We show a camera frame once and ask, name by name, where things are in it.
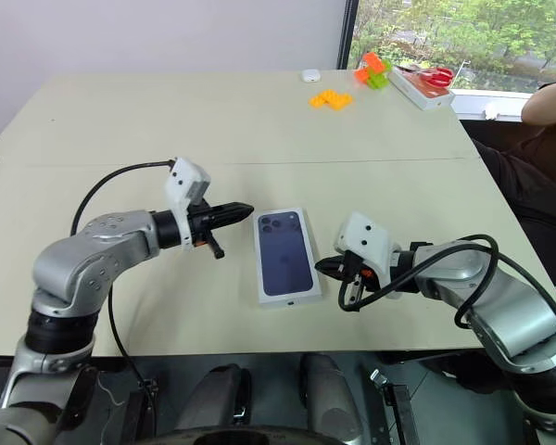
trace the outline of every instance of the black wire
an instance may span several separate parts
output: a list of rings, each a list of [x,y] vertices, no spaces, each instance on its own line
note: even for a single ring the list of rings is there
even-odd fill
[[[472,236],[466,236],[465,238],[462,238],[462,239],[468,240],[468,239],[477,239],[477,238],[485,239],[488,242],[490,241],[490,239],[493,240],[493,238],[489,237],[488,235],[472,235]],[[486,246],[482,246],[482,245],[479,245],[479,244],[459,244],[457,246],[452,246],[450,248],[446,248],[445,250],[441,250],[440,252],[437,252],[432,257],[428,258],[426,261],[423,261],[423,262],[417,264],[416,266],[414,266],[413,268],[411,268],[407,272],[403,273],[402,275],[400,275],[398,278],[393,280],[391,283],[389,283],[387,286],[383,287],[379,291],[374,292],[369,297],[367,297],[365,299],[362,299],[361,301],[357,301],[355,303],[352,303],[352,304],[346,304],[345,303],[346,289],[348,287],[348,283],[342,282],[342,285],[340,286],[340,291],[338,293],[338,304],[343,311],[346,311],[346,312],[358,311],[360,308],[377,301],[378,299],[384,297],[385,295],[389,294],[390,292],[394,292],[400,286],[403,286],[404,284],[408,283],[418,273],[422,272],[424,269],[427,269],[428,267],[432,266],[433,264],[442,260],[443,258],[445,258],[449,255],[452,255],[453,253],[461,252],[463,250],[476,250],[476,251],[485,252],[488,255],[490,255],[490,257],[491,257],[490,258],[490,263],[488,264],[488,268],[486,270],[486,275],[488,275],[488,272],[491,270],[490,264],[493,262],[495,257],[498,257],[497,260],[500,260],[500,261],[504,262],[505,264],[509,265],[518,274],[520,274],[539,293],[539,295],[544,299],[544,301],[546,301],[546,304],[548,304],[548,306],[550,306],[550,309],[552,309],[552,311],[554,312],[554,315],[556,315],[556,300],[538,282],[538,280],[536,280],[536,278],[534,278],[531,273],[529,273],[526,269],[524,269],[524,267],[521,266],[519,263],[517,263],[515,260],[512,260],[511,258],[507,257],[506,255],[500,253],[498,251],[498,244],[496,242],[490,243],[490,245],[491,245],[491,247],[488,248]],[[470,298],[475,295],[478,288],[470,296]]]
[[[169,167],[169,168],[172,168],[174,164],[175,164],[175,161],[172,160],[172,159],[163,160],[161,162],[146,162],[146,163],[143,163],[143,164],[134,164],[134,165],[129,165],[127,167],[123,167],[121,169],[115,170],[114,172],[111,172],[110,174],[105,176],[98,183],[96,183],[93,186],[93,188],[91,188],[91,190],[89,190],[89,193],[86,194],[86,196],[84,197],[84,199],[81,202],[81,205],[77,208],[76,213],[74,214],[74,219],[72,220],[72,226],[70,228],[70,236],[76,235],[76,233],[78,231],[78,224],[81,220],[82,212],[84,211],[84,209],[88,205],[91,198],[95,195],[95,193],[105,183],[107,183],[111,179],[115,178],[116,176],[121,175],[122,173],[130,172],[132,170],[147,169],[147,168],[150,168],[150,167]],[[138,383],[139,383],[141,389],[144,391],[144,393],[146,395],[146,398],[148,400],[148,404],[150,405],[150,409],[151,409],[151,413],[152,413],[153,436],[156,436],[157,435],[157,406],[155,405],[155,400],[152,397],[152,393],[148,390],[148,386],[146,385],[146,382],[145,382],[144,378],[142,377],[142,375],[138,371],[138,368],[136,368],[135,363],[133,362],[132,358],[130,357],[130,355],[128,354],[126,349],[123,347],[123,344],[121,343],[120,335],[118,333],[118,328],[115,325],[115,319],[113,317],[113,286],[111,286],[109,288],[109,293],[107,294],[107,308],[108,308],[108,311],[109,311],[109,326],[111,328],[111,333],[113,334],[113,338],[115,339],[115,343],[118,346],[118,349],[120,350],[121,356],[125,359],[127,365],[132,370],[132,373],[136,377],[136,380],[138,380]]]
[[[463,318],[463,315],[465,315],[473,307],[474,303],[476,303],[480,299],[480,297],[482,297],[482,295],[490,285],[490,282],[492,281],[492,278],[497,271],[497,267],[499,266],[500,252],[499,243],[497,243],[496,240],[490,235],[470,235],[465,236],[462,239],[466,241],[484,239],[490,245],[491,249],[490,261],[488,262],[488,267],[486,269],[486,273],[484,274],[484,278],[482,278],[482,281],[475,289],[474,293],[462,303],[459,309],[457,309],[457,312],[455,312],[455,317],[453,317],[453,321],[455,322],[456,326],[460,327],[461,329],[469,329],[470,326],[467,323],[464,323],[461,319]]]
[[[99,188],[101,188],[105,183],[107,183],[111,179],[115,178],[116,176],[121,175],[122,173],[130,172],[132,170],[147,169],[149,167],[170,167],[170,168],[172,168],[173,165],[175,165],[175,161],[172,160],[172,159],[163,160],[161,162],[145,162],[143,164],[128,165],[127,167],[123,167],[121,169],[115,170],[114,172],[111,172],[110,174],[105,176],[98,183],[96,183],[93,186],[93,188],[91,188],[91,190],[89,190],[89,193],[87,193],[86,197],[84,197],[84,199],[82,200],[81,205],[78,206],[78,209],[76,210],[76,213],[74,214],[74,219],[72,220],[72,227],[70,228],[70,236],[76,235],[76,232],[78,231],[78,224],[79,224],[79,221],[81,220],[82,212],[86,208],[86,206],[89,203],[89,201],[91,200],[91,198],[95,195],[95,193],[99,190]]]
[[[343,282],[342,286],[340,287],[340,292],[338,294],[338,304],[343,311],[347,311],[347,312],[358,311],[360,308],[363,308],[364,306],[371,304],[377,301],[378,299],[381,299],[385,295],[391,292],[395,292],[396,290],[398,290],[399,287],[405,285],[410,280],[414,279],[416,275],[418,275],[418,273],[422,272],[424,269],[429,268],[436,262],[441,261],[442,259],[448,257],[449,255],[452,255],[457,252],[462,252],[464,250],[487,251],[487,249],[488,248],[485,246],[481,246],[475,243],[470,243],[470,244],[458,244],[456,246],[451,246],[450,248],[441,250],[440,252],[437,252],[432,257],[415,265],[414,267],[412,267],[411,269],[409,269],[408,271],[400,275],[398,278],[393,280],[387,286],[371,294],[369,297],[361,299],[360,301],[356,301],[352,304],[345,303],[346,288],[348,286],[348,283]]]

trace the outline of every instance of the white table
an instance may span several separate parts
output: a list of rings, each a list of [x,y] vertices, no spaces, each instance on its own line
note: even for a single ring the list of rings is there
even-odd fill
[[[307,104],[322,89],[355,102],[333,111]],[[302,207],[316,260],[334,255],[339,224],[360,210],[402,245],[488,233],[547,288],[551,283],[450,109],[423,112],[393,86],[372,91],[348,71],[319,83],[295,72],[79,75],[35,95],[0,137],[0,355],[24,332],[34,258],[68,234],[88,189],[119,166],[180,155],[211,175],[212,205]],[[86,219],[166,208],[167,171],[131,172],[102,189]],[[167,250],[126,272],[115,315],[134,355],[293,350],[477,347],[444,303],[385,299],[360,313],[336,302],[262,309],[250,220],[216,232],[226,258],[207,248]],[[105,311],[95,355],[117,355]]]

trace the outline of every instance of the iphone box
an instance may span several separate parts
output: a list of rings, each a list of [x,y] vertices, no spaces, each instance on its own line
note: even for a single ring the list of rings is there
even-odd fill
[[[259,304],[288,307],[322,299],[302,209],[253,214]]]

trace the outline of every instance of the white wall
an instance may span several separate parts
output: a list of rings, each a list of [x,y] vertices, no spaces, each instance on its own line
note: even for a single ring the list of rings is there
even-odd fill
[[[0,0],[0,132],[79,71],[335,68],[345,0]]]

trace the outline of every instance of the window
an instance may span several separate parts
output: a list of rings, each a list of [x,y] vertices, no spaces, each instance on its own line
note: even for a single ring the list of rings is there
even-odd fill
[[[455,89],[533,93],[556,81],[556,0],[348,0],[348,6],[357,13],[349,14],[353,26],[341,45],[349,47],[347,63],[339,68],[356,69],[374,51],[396,65],[449,67]]]

